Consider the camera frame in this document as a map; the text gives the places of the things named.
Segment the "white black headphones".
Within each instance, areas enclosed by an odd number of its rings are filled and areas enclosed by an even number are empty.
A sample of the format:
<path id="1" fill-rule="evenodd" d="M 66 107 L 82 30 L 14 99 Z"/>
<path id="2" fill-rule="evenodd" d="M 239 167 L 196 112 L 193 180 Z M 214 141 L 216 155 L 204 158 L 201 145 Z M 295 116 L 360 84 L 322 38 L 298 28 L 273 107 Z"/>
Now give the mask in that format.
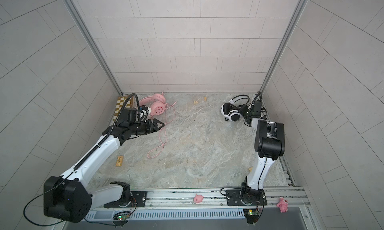
<path id="1" fill-rule="evenodd" d="M 247 100 L 245 104 L 235 105 L 235 102 L 240 100 Z M 248 95 L 237 95 L 229 100 L 229 102 L 222 104 L 221 114 L 225 117 L 225 121 L 236 122 L 244 118 L 248 114 L 250 97 Z"/>

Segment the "pink headphones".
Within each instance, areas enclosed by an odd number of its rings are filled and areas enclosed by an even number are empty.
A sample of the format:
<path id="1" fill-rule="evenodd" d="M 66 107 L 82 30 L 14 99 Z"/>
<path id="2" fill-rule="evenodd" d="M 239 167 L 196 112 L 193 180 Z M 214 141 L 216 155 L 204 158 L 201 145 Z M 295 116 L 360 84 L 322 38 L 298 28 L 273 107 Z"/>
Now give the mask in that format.
<path id="1" fill-rule="evenodd" d="M 163 94 L 155 93 L 151 96 L 145 97 L 139 101 L 140 106 L 147 106 L 149 109 L 149 115 L 151 117 L 161 115 L 164 113 L 167 109 L 170 107 L 173 107 L 176 102 L 174 102 L 173 105 L 170 105 L 167 103 L 166 98 Z"/>

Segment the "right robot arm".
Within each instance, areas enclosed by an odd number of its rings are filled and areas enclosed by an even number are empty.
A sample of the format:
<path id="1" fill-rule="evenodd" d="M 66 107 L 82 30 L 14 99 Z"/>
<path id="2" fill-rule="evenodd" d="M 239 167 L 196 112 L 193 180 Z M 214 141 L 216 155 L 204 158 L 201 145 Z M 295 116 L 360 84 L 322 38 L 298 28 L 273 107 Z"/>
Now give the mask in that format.
<path id="1" fill-rule="evenodd" d="M 254 101 L 245 118 L 246 123 L 256 129 L 256 161 L 251 172 L 241 185 L 240 198 L 243 204 L 265 205 L 264 180 L 273 163 L 285 152 L 285 126 L 282 123 L 262 119 L 262 103 Z"/>

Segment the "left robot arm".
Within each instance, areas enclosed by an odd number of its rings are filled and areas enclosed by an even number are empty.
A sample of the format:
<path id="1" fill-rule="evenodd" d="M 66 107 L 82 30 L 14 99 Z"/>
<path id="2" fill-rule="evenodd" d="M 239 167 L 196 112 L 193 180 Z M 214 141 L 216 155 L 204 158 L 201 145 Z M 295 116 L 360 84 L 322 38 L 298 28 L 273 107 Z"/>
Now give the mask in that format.
<path id="1" fill-rule="evenodd" d="M 89 211 L 100 207 L 130 207 L 132 215 L 138 202 L 130 185 L 112 182 L 88 191 L 87 186 L 107 160 L 124 142 L 161 131 L 166 124 L 155 119 L 168 108 L 162 94 L 139 99 L 135 93 L 125 99 L 115 121 L 105 129 L 98 142 L 71 168 L 58 177 L 51 176 L 44 183 L 43 213 L 60 223 L 79 223 Z"/>

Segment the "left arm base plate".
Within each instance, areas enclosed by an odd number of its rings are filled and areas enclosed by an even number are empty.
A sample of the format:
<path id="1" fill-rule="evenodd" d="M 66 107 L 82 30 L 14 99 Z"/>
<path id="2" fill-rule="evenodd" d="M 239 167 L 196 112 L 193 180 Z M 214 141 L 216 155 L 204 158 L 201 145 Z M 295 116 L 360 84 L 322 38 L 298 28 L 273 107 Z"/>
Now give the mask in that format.
<path id="1" fill-rule="evenodd" d="M 147 191 L 124 192 L 123 196 L 114 202 L 104 204 L 104 208 L 143 208 L 146 204 Z"/>

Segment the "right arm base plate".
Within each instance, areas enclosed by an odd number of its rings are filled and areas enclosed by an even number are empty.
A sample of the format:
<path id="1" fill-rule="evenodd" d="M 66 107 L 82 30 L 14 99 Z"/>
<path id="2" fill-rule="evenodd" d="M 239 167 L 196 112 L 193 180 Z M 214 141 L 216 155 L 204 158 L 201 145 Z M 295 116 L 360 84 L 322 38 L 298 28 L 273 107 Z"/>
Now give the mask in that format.
<path id="1" fill-rule="evenodd" d="M 242 207 L 250 207 L 250 206 L 266 206 L 268 204 L 267 197 L 262 191 L 260 199 L 257 200 L 256 197 L 250 196 L 247 198 L 246 196 L 240 196 L 240 189 L 226 189 L 226 200 L 227 205 L 229 207 L 234 206 L 242 206 Z"/>

